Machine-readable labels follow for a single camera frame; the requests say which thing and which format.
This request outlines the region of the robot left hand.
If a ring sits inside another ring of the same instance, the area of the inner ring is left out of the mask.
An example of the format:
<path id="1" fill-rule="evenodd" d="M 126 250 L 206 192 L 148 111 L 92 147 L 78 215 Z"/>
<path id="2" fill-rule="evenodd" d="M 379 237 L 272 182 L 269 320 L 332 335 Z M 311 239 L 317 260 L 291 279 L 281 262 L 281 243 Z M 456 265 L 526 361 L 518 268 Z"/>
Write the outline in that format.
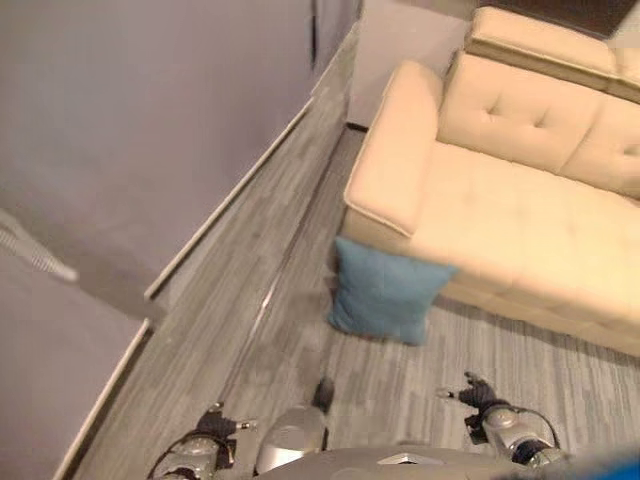
<path id="1" fill-rule="evenodd" d="M 225 417 L 224 406 L 223 401 L 217 401 L 209 407 L 198 420 L 196 430 L 216 438 L 227 438 L 240 431 L 257 429 L 256 419 L 234 420 Z"/>

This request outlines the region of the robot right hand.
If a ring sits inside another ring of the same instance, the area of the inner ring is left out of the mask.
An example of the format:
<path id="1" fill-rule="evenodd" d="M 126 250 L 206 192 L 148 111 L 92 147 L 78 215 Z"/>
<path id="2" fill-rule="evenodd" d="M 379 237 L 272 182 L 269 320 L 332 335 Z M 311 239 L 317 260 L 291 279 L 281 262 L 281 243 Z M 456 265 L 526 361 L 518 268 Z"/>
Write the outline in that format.
<path id="1" fill-rule="evenodd" d="M 467 406 L 480 409 L 483 405 L 491 403 L 497 399 L 493 387 L 479 375 L 465 371 L 464 377 L 467 387 L 459 391 L 439 388 L 436 397 L 445 400 L 456 400 Z"/>

